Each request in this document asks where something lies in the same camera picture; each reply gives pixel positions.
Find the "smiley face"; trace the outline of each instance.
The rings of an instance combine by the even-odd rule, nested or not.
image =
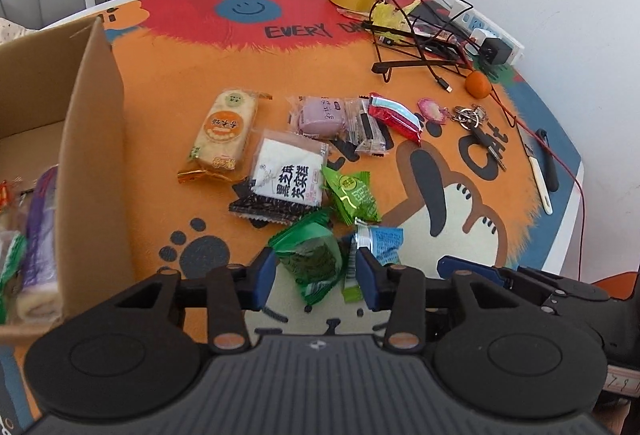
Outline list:
[[[238,24],[259,24],[282,15],[280,6],[271,0],[223,0],[214,10],[218,16]]]

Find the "green candy wrapper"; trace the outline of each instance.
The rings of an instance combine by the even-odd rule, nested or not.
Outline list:
[[[329,212],[318,210],[268,241],[280,263],[296,279],[308,305],[322,300],[342,276],[342,252],[328,223]]]
[[[368,171],[342,175],[323,166],[322,174],[342,222],[347,225],[353,225],[355,219],[380,222],[376,200],[369,189],[370,174]]]
[[[18,271],[24,253],[27,251],[27,239],[17,231],[2,232],[0,236],[3,236],[0,238],[0,263],[2,264],[0,271],[0,324],[4,325],[7,317],[4,288]]]

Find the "cardboard flap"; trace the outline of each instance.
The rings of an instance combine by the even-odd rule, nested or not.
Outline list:
[[[18,38],[0,49],[0,138],[63,121],[93,18]]]
[[[124,88],[99,19],[77,74],[56,192],[56,259],[65,317],[134,282],[124,203]]]

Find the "black handle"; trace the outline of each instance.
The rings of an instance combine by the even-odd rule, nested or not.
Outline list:
[[[544,130],[543,128],[540,128],[537,132],[536,135],[542,139],[542,141],[545,142],[545,144],[547,146],[549,146],[549,138],[548,135],[546,134],[546,130]],[[554,191],[558,191],[558,188],[560,187],[560,182],[558,181],[558,171],[556,171],[556,161],[553,157],[553,155],[551,155],[546,149],[544,149],[543,155],[544,157],[544,165],[545,165],[545,169],[544,169],[544,177],[545,177],[545,185],[546,185],[546,189],[549,190],[550,192],[554,192]]]

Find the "paw print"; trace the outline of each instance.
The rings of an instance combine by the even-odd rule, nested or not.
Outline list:
[[[191,219],[189,225],[197,233],[203,233],[207,229],[205,221],[199,218]],[[186,278],[201,278],[211,269],[229,263],[229,248],[221,238],[200,235],[189,243],[187,240],[187,234],[178,229],[169,237],[173,245],[166,245],[158,252],[165,262],[176,261],[179,252],[180,269]]]

